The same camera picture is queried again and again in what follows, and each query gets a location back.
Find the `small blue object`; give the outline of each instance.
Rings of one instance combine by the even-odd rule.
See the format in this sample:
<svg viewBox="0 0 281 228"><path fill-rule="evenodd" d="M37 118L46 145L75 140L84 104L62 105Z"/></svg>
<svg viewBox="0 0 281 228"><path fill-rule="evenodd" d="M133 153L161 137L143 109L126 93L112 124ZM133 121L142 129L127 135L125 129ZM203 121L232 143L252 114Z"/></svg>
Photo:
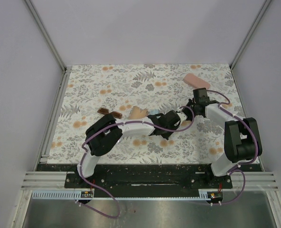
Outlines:
<svg viewBox="0 0 281 228"><path fill-rule="evenodd" d="M149 112L149 115L156 115L159 113L159 110L158 109L153 109Z"/></svg>

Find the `leaf pattern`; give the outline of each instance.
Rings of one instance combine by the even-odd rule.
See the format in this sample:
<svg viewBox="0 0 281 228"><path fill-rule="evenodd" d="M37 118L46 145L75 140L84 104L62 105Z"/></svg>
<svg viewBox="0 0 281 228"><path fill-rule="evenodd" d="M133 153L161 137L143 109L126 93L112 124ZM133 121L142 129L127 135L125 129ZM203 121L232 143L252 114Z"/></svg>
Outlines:
<svg viewBox="0 0 281 228"><path fill-rule="evenodd" d="M183 82L193 73L209 82L212 90L227 95L227 109L244 116L228 64L75 65L61 106L50 164L77 164L85 131L99 120L100 107L122 113L127 119L133 106L160 113L176 110L192 98L192 87ZM211 99L223 101L217 94ZM190 122L183 123L181 128ZM124 138L99 163L211 163L224 152L224 131L209 119L197 116L191 128L174 133L168 141L160 136Z"/></svg>
<svg viewBox="0 0 281 228"><path fill-rule="evenodd" d="M73 106L72 104L69 104L69 106L64 105L61 108L60 116L67 118L67 117L71 117L74 114L78 114L78 112L80 112L80 110L79 110L79 106L77 106L76 104L75 106Z"/></svg>
<svg viewBox="0 0 281 228"><path fill-rule="evenodd" d="M139 72L134 78L133 80L137 80L137 81L149 81L152 78L155 78L155 74L154 72L152 73L151 71L145 71L145 72Z"/></svg>
<svg viewBox="0 0 281 228"><path fill-rule="evenodd" d="M148 91L153 91L154 90L154 86L152 84L148 84L145 87Z"/></svg>

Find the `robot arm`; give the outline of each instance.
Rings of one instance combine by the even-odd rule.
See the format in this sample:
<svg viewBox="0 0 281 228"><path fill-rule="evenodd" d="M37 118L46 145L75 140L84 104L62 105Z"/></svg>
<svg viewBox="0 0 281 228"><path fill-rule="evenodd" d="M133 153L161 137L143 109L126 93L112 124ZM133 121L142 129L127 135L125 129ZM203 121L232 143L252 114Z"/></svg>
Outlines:
<svg viewBox="0 0 281 228"><path fill-rule="evenodd" d="M203 117L209 118L225 130L225 153L211 164L213 175L224 176L238 163L251 160L255 155L255 146L249 132L244 126L232 116L220 110L217 101L210 101L206 89L196 89L193 93L194 98L192 100L189 99L186 106L193 110L195 116L202 115ZM100 156L108 153L114 145L119 143L124 137L134 135L160 135L168 140L173 134L173 132L161 130L160 128L142 122L152 123L152 125L154 124L165 129L176 130L184 120L193 121L192 113L188 108L179 109L177 111L171 110L166 114L149 115L143 119L133 120L139 123L118 125L99 134L86 145L88 151L91 151L91 154L87 154L83 161L82 172L84 177L92 176ZM245 118L244 121L255 135L256 143L259 148L258 156L260 156L262 153L262 145L256 120L253 118ZM124 121L116 120L110 114L105 115L86 131L86 140L99 130L111 124L122 122Z"/></svg>

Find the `pink sponge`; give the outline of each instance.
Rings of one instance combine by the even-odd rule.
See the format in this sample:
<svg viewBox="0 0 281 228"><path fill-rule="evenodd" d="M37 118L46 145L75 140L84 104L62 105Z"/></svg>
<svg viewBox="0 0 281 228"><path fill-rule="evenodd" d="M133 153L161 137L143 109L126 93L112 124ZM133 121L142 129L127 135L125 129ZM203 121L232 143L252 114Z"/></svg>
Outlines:
<svg viewBox="0 0 281 228"><path fill-rule="evenodd" d="M208 82L205 82L203 79L200 79L199 77L195 76L194 74L187 74L183 81L196 88L196 89L199 89L199 88L206 88L206 89L209 89L210 88L210 84Z"/></svg>

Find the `brown object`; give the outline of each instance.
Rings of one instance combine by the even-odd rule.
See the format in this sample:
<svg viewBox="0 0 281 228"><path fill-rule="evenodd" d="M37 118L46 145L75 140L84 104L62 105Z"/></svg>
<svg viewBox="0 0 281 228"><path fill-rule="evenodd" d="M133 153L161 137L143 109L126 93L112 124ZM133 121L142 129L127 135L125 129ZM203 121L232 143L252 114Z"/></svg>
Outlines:
<svg viewBox="0 0 281 228"><path fill-rule="evenodd" d="M111 114L114 118L117 118L117 119L121 119L122 118L122 114L119 113L119 112L109 112L109 109L107 108L99 108L98 113L100 114L103 114L103 115L107 115L107 114Z"/></svg>
<svg viewBox="0 0 281 228"><path fill-rule="evenodd" d="M194 74L187 74L184 77L183 81L186 84L188 84L188 85L190 85L190 86L192 86L196 89L199 89L199 88L209 89L210 88L210 84L208 82L206 82L203 79L195 76Z"/></svg>
<svg viewBox="0 0 281 228"><path fill-rule="evenodd" d="M138 106L133 106L128 119L129 120L141 119L146 117L148 113L149 112L147 108L141 110Z"/></svg>

